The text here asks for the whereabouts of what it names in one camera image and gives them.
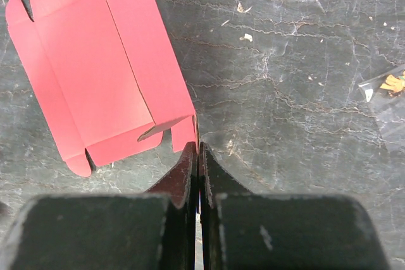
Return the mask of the pink paper box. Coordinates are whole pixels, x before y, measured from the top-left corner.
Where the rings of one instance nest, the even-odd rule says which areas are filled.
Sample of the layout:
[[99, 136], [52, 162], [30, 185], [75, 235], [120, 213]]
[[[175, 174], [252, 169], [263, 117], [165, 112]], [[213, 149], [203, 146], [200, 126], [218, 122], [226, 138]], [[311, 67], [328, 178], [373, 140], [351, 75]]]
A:
[[155, 0], [9, 0], [8, 32], [76, 175], [197, 140], [189, 91]]

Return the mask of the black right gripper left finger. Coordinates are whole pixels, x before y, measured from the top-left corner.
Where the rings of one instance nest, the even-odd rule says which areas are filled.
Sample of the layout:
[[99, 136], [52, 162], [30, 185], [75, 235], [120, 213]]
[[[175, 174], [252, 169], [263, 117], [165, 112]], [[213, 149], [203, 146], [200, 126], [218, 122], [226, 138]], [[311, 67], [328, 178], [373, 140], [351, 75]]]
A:
[[197, 149], [143, 193], [42, 195], [1, 245], [2, 269], [194, 269]]

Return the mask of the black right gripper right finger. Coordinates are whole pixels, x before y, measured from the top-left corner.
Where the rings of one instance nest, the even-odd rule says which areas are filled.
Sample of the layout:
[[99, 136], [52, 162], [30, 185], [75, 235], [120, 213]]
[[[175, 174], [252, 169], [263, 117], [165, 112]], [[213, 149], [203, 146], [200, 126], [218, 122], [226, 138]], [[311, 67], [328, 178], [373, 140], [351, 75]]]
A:
[[255, 194], [199, 148], [206, 269], [388, 269], [365, 208], [336, 194]]

